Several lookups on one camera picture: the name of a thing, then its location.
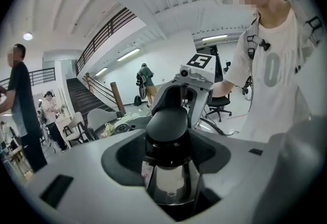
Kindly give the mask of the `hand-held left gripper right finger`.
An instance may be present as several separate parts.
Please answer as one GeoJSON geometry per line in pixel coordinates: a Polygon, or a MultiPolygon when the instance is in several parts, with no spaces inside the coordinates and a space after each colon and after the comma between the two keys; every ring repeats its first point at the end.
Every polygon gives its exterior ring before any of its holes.
{"type": "Polygon", "coordinates": [[[323,191],[326,117],[313,116],[268,143],[251,143],[194,130],[205,141],[229,148],[230,161],[204,174],[206,188],[220,197],[191,223],[293,223],[319,218],[312,205],[323,191]]]}

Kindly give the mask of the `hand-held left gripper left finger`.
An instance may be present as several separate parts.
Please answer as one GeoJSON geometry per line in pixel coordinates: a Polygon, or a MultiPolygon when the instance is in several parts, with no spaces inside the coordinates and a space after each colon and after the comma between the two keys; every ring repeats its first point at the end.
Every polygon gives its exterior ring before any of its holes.
{"type": "Polygon", "coordinates": [[[130,131],[76,146],[39,170],[26,185],[39,209],[51,211],[61,223],[174,223],[145,191],[144,187],[122,186],[112,180],[101,165],[103,152],[144,133],[130,131]],[[41,198],[58,175],[73,178],[56,209],[41,198]]]}

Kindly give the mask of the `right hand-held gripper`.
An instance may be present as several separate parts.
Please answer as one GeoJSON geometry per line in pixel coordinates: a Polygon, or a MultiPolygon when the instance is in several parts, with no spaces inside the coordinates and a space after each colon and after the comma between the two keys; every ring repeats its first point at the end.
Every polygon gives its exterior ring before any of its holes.
{"type": "Polygon", "coordinates": [[[188,88],[192,95],[188,111],[188,128],[195,128],[207,104],[210,91],[215,83],[216,57],[196,53],[185,65],[181,65],[179,73],[174,77],[176,81],[169,81],[162,85],[157,92],[151,115],[167,108],[181,107],[183,83],[198,88],[188,88]]]}

